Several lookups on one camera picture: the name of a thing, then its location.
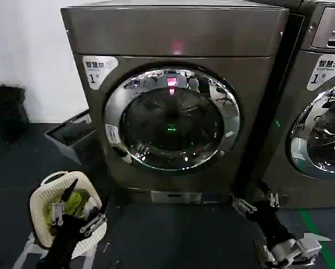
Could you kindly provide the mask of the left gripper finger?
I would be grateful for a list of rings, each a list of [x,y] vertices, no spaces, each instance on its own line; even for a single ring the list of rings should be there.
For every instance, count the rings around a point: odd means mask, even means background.
[[[73,183],[64,190],[60,199],[57,202],[52,203],[51,207],[51,218],[52,226],[62,226],[63,225],[63,214],[65,211],[65,202],[67,202],[75,189],[78,179],[75,179]]]
[[[89,211],[84,226],[80,228],[80,234],[83,237],[90,237],[103,223],[106,222],[106,212],[109,207],[109,195],[105,197],[102,205],[93,206]]]

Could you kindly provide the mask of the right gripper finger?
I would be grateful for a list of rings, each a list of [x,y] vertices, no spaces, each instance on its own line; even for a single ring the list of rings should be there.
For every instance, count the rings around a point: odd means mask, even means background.
[[[232,192],[230,192],[230,196],[232,199],[231,205],[239,214],[246,217],[246,215],[254,213],[254,206],[252,206],[246,200],[235,196]]]
[[[277,192],[272,192],[265,182],[259,182],[259,188],[269,201],[270,206],[274,209],[279,209],[279,194]]]

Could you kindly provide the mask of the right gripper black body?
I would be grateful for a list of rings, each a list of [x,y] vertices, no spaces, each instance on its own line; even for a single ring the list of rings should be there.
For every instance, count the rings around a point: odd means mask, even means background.
[[[276,245],[293,238],[293,235],[279,221],[276,208],[271,207],[268,201],[257,201],[252,203],[252,206],[257,210],[248,214],[248,219],[259,225],[266,237],[268,249],[273,249]]]

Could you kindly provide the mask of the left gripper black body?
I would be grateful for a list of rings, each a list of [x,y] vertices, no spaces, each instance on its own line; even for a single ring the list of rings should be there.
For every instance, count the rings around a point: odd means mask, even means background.
[[[86,225],[86,220],[67,214],[62,219],[63,224],[58,228],[48,254],[39,261],[39,268],[69,268],[76,245],[84,239],[80,230]]]

